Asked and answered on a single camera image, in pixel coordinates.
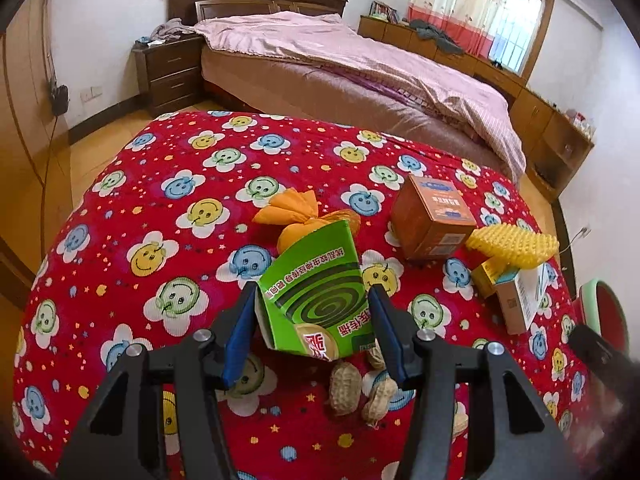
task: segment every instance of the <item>pink mattress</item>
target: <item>pink mattress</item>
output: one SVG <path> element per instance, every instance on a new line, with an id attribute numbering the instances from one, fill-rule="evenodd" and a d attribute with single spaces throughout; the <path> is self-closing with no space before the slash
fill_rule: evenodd
<path id="1" fill-rule="evenodd" d="M 202 75 L 268 114 L 386 132 L 507 173 L 505 163 L 491 149 L 474 142 L 450 124 L 317 67 L 228 56 L 205 47 Z"/>

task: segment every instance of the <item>red curtain trim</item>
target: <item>red curtain trim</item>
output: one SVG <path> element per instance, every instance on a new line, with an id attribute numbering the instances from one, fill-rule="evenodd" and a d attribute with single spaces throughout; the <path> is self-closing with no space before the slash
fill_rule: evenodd
<path id="1" fill-rule="evenodd" d="M 437 12 L 430 12 L 416 6 L 409 6 L 409 21 L 424 20 L 444 31 L 460 47 L 469 54 L 488 59 L 489 51 L 494 43 L 494 37 L 486 31 L 471 27 L 450 16 L 443 16 Z"/>

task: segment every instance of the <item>tiled floor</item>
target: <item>tiled floor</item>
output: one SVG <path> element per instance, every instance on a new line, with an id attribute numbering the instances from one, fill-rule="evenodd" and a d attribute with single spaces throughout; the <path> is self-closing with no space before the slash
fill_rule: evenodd
<path id="1" fill-rule="evenodd" d="M 184 110 L 221 109 L 212 101 L 204 101 Z M 71 191 L 74 204 L 79 202 L 84 192 L 115 155 L 152 119 L 146 110 L 139 110 L 107 124 L 71 146 Z M 551 206 L 526 175 L 520 181 L 520 194 L 529 205 L 542 232 L 555 235 L 556 226 Z"/>

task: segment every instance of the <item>yellow fruit net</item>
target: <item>yellow fruit net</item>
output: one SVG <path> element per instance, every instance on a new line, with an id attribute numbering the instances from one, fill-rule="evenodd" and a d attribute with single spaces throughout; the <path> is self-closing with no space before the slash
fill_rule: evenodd
<path id="1" fill-rule="evenodd" d="M 469 249 L 498 256 L 520 269 L 535 269 L 558 252 L 558 239 L 532 233 L 515 225 L 498 224 L 476 229 L 466 241 Z"/>

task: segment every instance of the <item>gray cloth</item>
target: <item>gray cloth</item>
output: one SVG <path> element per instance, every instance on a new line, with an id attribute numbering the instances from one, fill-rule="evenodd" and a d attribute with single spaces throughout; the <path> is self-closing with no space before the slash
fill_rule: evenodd
<path id="1" fill-rule="evenodd" d="M 151 33 L 151 41 L 179 40 L 181 34 L 194 34 L 193 27 L 183 25 L 181 18 L 173 18 L 155 28 Z"/>
<path id="2" fill-rule="evenodd" d="M 455 41 L 431 23 L 424 20 L 412 20 L 409 27 L 415 30 L 422 40 L 435 40 L 438 48 L 446 54 L 464 54 L 464 49 L 457 46 Z"/>

